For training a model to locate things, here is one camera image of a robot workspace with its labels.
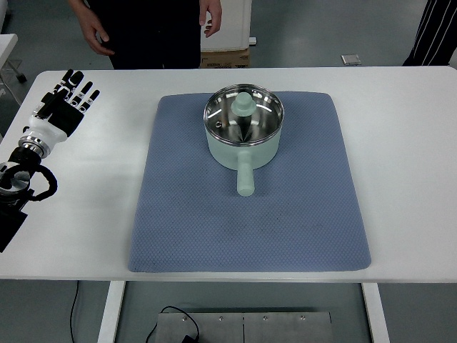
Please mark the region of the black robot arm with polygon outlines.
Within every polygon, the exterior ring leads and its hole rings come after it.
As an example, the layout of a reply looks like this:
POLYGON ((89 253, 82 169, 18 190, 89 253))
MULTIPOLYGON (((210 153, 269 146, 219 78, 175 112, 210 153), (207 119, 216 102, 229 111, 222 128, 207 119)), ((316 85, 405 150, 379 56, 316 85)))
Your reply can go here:
POLYGON ((61 81, 42 98, 23 129, 18 146, 1 163, 1 251, 3 252, 27 218, 23 208, 53 196, 58 182, 42 165, 53 148, 75 131, 100 91, 92 90, 82 71, 69 69, 61 81))

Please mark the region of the person's left hand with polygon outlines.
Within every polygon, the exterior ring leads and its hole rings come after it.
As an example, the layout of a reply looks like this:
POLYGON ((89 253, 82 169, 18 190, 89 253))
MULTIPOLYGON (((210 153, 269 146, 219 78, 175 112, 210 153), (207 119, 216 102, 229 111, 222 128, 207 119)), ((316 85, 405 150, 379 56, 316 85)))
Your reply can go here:
POLYGON ((222 20, 222 5, 220 0, 199 1, 199 24, 204 30, 204 36, 209 38, 220 31, 222 20))

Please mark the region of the person's right hand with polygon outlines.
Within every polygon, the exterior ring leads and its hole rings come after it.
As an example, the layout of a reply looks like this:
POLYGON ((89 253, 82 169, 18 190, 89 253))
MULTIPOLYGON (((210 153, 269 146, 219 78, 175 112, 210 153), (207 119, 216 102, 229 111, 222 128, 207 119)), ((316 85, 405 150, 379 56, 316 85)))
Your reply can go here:
POLYGON ((83 36, 90 48, 99 55, 113 56, 115 52, 104 46, 109 41, 109 35, 104 30, 97 15, 88 10, 80 20, 83 36))

